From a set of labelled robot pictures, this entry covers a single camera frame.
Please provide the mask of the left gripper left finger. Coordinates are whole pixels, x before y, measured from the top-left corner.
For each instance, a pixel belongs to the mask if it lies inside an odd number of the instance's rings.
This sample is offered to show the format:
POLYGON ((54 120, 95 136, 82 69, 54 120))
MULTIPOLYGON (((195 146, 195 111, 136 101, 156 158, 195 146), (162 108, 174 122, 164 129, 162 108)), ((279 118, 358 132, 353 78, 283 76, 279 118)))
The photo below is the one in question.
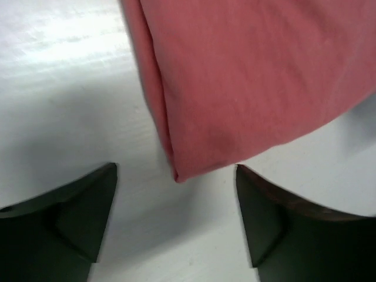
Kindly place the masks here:
POLYGON ((1 209, 1 281, 87 281, 118 182, 115 163, 1 209))

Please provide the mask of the salmon pink t shirt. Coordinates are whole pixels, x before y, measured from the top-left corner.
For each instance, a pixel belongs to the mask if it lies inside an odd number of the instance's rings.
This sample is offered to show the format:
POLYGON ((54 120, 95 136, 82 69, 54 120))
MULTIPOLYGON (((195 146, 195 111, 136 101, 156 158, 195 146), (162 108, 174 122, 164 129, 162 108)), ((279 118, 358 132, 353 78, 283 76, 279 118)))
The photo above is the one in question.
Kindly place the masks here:
POLYGON ((183 182, 288 143, 375 92, 374 1, 124 1, 183 182))

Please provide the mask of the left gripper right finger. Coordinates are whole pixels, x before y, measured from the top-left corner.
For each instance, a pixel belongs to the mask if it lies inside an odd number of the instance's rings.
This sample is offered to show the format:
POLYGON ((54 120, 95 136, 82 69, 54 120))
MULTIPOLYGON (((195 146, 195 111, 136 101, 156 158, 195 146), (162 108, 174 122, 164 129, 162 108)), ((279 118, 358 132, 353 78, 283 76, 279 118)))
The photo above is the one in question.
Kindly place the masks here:
POLYGON ((251 266, 260 281, 374 281, 375 218, 311 202, 236 168, 251 266))

